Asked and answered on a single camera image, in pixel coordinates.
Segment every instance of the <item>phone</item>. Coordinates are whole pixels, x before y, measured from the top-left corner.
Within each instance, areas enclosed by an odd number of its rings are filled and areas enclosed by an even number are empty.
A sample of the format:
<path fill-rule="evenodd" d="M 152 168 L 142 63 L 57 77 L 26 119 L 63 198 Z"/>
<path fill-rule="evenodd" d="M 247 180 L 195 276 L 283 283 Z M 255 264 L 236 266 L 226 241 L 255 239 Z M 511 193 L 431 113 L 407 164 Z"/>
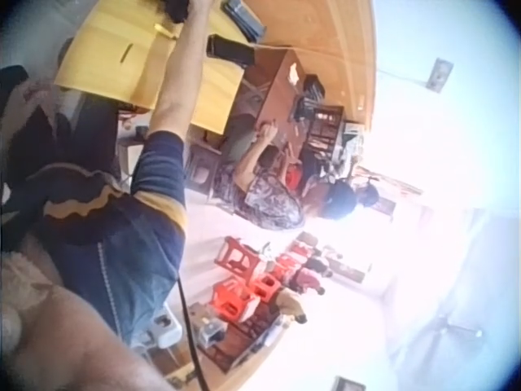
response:
<path fill-rule="evenodd" d="M 208 37 L 206 54 L 215 59 L 231 61 L 242 68 L 247 68 L 255 63 L 255 51 L 252 47 L 231 41 L 218 34 Z"/>

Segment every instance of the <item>wooden desk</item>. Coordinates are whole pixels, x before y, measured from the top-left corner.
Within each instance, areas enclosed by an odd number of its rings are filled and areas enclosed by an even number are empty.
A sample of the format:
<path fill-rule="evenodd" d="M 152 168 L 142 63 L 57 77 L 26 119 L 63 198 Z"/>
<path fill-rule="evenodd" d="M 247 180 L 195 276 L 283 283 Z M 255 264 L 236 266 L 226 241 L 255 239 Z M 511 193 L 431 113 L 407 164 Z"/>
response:
<path fill-rule="evenodd" d="M 291 67 L 295 67 L 299 78 L 295 86 L 288 80 Z M 257 128 L 263 122 L 276 120 L 279 132 L 274 144 L 284 147 L 290 143 L 298 156 L 306 136 L 303 131 L 296 133 L 297 123 L 291 114 L 296 97 L 302 94 L 305 76 L 292 49 L 256 49 L 255 65 L 244 73 L 244 83 L 237 93 L 232 114 L 252 114 Z"/>
<path fill-rule="evenodd" d="M 181 30 L 159 11 L 158 4 L 156 0 L 99 0 L 72 42 L 56 84 L 154 108 L 167 58 L 175 46 L 154 25 L 159 23 L 176 36 Z M 208 32 L 246 42 L 219 5 L 216 2 L 210 15 Z M 222 134 L 242 77 L 239 66 L 206 59 L 192 123 Z"/>
<path fill-rule="evenodd" d="M 278 342 L 284 337 L 286 331 L 283 331 L 273 344 L 269 347 L 262 348 L 258 353 L 253 354 L 243 365 L 232 369 L 227 374 L 211 362 L 207 357 L 202 357 L 201 367 L 204 377 L 208 382 L 208 386 L 212 391 L 239 391 L 247 380 L 261 367 L 262 363 L 277 347 Z M 199 385 L 197 380 L 192 380 L 183 391 L 198 391 Z"/>

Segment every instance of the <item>wooden ceiling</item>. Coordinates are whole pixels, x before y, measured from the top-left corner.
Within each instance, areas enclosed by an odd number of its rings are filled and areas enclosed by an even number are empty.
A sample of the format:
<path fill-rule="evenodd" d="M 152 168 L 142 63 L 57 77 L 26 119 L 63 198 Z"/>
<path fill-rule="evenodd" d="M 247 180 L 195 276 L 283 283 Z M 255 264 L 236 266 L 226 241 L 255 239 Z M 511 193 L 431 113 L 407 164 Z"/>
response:
<path fill-rule="evenodd" d="M 267 27 L 262 44 L 293 46 L 326 102 L 370 130 L 376 43 L 371 0 L 243 0 Z"/>

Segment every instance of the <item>leg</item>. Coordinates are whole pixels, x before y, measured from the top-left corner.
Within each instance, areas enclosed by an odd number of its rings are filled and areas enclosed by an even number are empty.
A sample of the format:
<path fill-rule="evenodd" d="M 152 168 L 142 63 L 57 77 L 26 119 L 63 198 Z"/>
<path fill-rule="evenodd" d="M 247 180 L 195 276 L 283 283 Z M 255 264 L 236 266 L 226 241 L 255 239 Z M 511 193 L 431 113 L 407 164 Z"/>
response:
<path fill-rule="evenodd" d="M 28 74 L 20 65 L 0 70 L 0 115 L 13 89 L 27 79 Z M 56 158 L 53 129 L 42 108 L 38 107 L 11 141 L 6 183 L 14 188 Z"/>

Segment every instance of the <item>electrical outlet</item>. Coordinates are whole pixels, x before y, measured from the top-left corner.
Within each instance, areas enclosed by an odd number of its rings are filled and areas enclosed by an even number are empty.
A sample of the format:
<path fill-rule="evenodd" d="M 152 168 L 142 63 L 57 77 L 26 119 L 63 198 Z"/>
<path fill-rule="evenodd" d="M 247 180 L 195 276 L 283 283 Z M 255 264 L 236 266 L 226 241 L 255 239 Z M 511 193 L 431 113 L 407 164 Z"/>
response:
<path fill-rule="evenodd" d="M 441 89 L 449 79 L 450 73 L 453 71 L 454 64 L 446 59 L 436 59 L 431 76 L 427 82 L 426 87 L 429 90 L 440 93 Z"/>

